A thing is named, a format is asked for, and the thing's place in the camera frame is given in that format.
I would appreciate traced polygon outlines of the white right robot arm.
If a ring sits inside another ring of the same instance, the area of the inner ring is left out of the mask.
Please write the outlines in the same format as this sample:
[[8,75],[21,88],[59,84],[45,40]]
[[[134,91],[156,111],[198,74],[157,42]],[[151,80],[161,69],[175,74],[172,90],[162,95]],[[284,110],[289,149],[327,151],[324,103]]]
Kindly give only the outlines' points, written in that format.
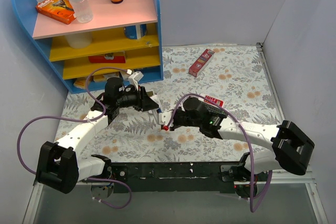
[[284,169],[294,175],[306,173],[314,142],[293,122],[281,124],[239,123],[223,108],[223,102],[210,97],[188,96],[180,100],[166,123],[171,131],[182,126],[197,127],[209,138],[237,140],[265,148],[249,154],[238,166],[238,176],[251,180],[268,170]]

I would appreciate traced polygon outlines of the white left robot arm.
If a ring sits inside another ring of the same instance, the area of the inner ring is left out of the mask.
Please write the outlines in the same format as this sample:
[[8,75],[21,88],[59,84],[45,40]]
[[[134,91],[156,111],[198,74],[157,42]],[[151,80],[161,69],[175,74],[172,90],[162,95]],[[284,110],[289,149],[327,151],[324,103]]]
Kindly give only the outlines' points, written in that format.
[[36,181],[64,194],[71,192],[78,181],[89,177],[97,178],[100,182],[108,181],[112,177],[110,159],[98,154],[80,158],[81,151],[119,115],[121,108],[152,111],[153,115],[157,115],[161,109],[156,94],[149,95],[142,86],[130,84],[126,87],[117,77],[108,79],[104,93],[97,99],[84,123],[77,125],[57,142],[42,145]]

